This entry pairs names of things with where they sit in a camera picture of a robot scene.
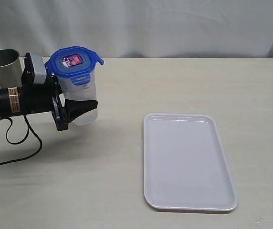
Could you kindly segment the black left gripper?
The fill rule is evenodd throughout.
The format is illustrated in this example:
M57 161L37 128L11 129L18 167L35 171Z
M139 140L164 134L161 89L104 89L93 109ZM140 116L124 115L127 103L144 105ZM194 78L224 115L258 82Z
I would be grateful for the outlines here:
M71 122L93 123L97 119L97 100L65 99L65 111L59 98L62 91L57 78L46 76L43 83L36 83L35 79L29 73L22 75L19 96L22 115L51 112L58 131L67 130Z

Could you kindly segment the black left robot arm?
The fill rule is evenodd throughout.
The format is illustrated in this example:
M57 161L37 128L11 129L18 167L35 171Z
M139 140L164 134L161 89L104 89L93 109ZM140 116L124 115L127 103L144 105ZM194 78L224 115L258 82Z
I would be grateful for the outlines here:
M67 130L69 121L59 95L62 93L56 76L44 84L25 84L21 87L0 89L0 120L51 112L58 131Z

